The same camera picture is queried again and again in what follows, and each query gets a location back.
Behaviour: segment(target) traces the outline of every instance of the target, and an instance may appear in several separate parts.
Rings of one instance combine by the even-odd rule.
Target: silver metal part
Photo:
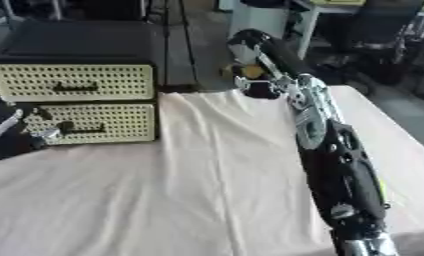
[[[280,72],[280,70],[277,68],[276,64],[271,61],[271,59],[266,56],[265,53],[263,53],[260,50],[260,46],[256,45],[254,47],[254,52],[256,53],[257,57],[259,58],[260,62],[263,63],[263,65],[268,68],[271,72],[271,75],[274,77],[275,80],[281,80],[285,74]]]
[[[22,111],[21,109],[18,109],[11,117],[9,117],[7,120],[2,122],[0,124],[0,137],[2,136],[2,134],[6,133],[8,129],[15,126],[19,122],[19,120],[21,120],[23,116],[24,116],[24,111]]]
[[[399,256],[391,237],[380,233],[374,239],[344,241],[344,256]]]
[[[34,134],[35,137],[41,137],[46,142],[56,141],[61,138],[62,132],[57,127],[48,128],[40,133]]]
[[[338,204],[331,210],[332,217],[336,220],[349,218],[355,215],[355,209],[352,205]]]
[[[300,94],[306,100],[305,106],[295,102]],[[309,74],[300,75],[296,83],[290,84],[288,101],[295,116],[299,143],[305,149],[316,149],[322,143],[328,119],[344,123],[328,87]]]

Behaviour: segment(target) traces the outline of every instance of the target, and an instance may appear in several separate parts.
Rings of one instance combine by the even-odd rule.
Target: floor
[[[231,60],[225,44],[228,23],[229,14],[224,13],[201,13],[190,17],[199,81],[201,87],[207,91],[234,88],[232,81],[223,79],[218,73],[219,68]],[[156,61],[162,67],[162,30],[158,25],[153,26],[155,26],[153,37],[157,42]],[[0,27],[0,41],[7,33],[6,27]],[[187,53],[182,27],[173,26],[169,57],[170,84],[193,83]],[[400,87],[379,85],[376,95],[370,100],[424,145],[424,101],[409,93],[407,88],[414,86],[413,83],[415,81],[409,81]]]

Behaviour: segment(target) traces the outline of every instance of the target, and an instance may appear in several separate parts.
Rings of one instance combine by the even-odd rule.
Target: white desk
[[[304,31],[298,50],[301,59],[305,58],[315,27],[321,14],[355,13],[364,1],[329,3],[326,0],[293,0],[302,7],[310,10],[308,17],[304,20]],[[424,17],[424,9],[419,13]],[[424,37],[424,20],[417,24],[417,31]]]

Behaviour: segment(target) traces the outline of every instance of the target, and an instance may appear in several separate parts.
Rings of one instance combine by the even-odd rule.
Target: drawer unit
[[[153,104],[74,104],[41,105],[52,115],[25,119],[30,132],[38,133],[70,121],[74,129],[50,145],[153,141],[157,134],[156,107]]]
[[[0,65],[0,97],[9,102],[150,100],[151,65]]]
[[[0,45],[0,101],[27,103],[32,133],[73,128],[51,145],[158,138],[152,28],[142,22],[25,21]]]

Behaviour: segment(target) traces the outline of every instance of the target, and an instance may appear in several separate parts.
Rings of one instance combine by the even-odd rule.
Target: tripod
[[[151,9],[150,4],[153,1],[150,1],[149,7],[147,7],[147,10]],[[186,40],[186,46],[187,51],[189,54],[189,62],[190,62],[190,68],[192,72],[192,78],[195,82],[195,84],[186,84],[186,85],[172,85],[168,86],[168,75],[169,75],[169,65],[168,65],[168,57],[169,57],[169,44],[170,44],[170,25],[169,25],[169,18],[170,18],[170,10],[169,10],[169,0],[164,0],[164,7],[163,7],[163,17],[162,17],[162,27],[163,27],[163,34],[164,34],[164,90],[167,92],[173,91],[183,91],[183,92],[192,92],[192,91],[198,91],[200,89],[200,83],[198,80],[198,73],[196,68],[196,60],[195,56],[193,54],[193,48],[192,48],[192,41],[190,37],[190,31],[189,31],[189,21],[187,19],[186,9],[184,0],[178,0],[179,10],[181,14],[182,19],[182,26],[184,29],[184,37]]]

